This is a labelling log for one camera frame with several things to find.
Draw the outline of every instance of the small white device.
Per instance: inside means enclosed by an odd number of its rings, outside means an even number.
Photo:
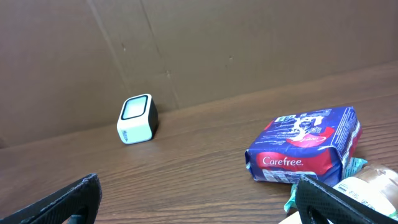
[[[157,110],[152,96],[143,94],[124,102],[117,129],[124,144],[134,144],[151,140],[157,123]]]

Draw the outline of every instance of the wood grain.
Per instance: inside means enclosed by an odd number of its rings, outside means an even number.
[[[275,116],[353,105],[355,156],[398,170],[398,62],[160,115],[152,141],[125,146],[116,126],[0,150],[0,216],[90,173],[97,223],[277,223],[290,185],[255,182],[244,150]]]

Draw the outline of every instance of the white logo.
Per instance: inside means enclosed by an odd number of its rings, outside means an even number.
[[[124,140],[128,141],[129,139],[127,138],[127,131],[122,131]]]
[[[287,157],[285,157],[284,160],[273,160],[271,159],[269,156],[266,156],[262,159],[262,163],[264,165],[279,165],[279,166],[302,166],[302,161],[300,159],[296,160],[296,161],[290,161],[287,160]]]
[[[308,138],[303,138],[300,142],[304,141],[316,141],[316,142],[321,142],[326,140],[326,137],[308,137]]]

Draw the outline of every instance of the black plastic object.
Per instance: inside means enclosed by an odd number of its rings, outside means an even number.
[[[398,224],[397,221],[306,175],[298,183],[295,201],[303,224],[329,224],[329,221],[334,224]]]
[[[91,224],[101,198],[100,180],[96,174],[90,174],[0,220],[0,224],[57,224],[68,218],[68,224]]]
[[[148,114],[148,123],[150,127],[150,131],[152,132],[152,138],[155,136],[156,129],[158,127],[158,118],[157,118],[157,109],[154,102],[154,99],[150,101],[149,114]]]

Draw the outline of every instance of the blue package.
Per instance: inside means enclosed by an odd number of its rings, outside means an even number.
[[[273,119],[245,152],[254,180],[296,184],[302,174],[337,184],[361,125],[352,106]]]

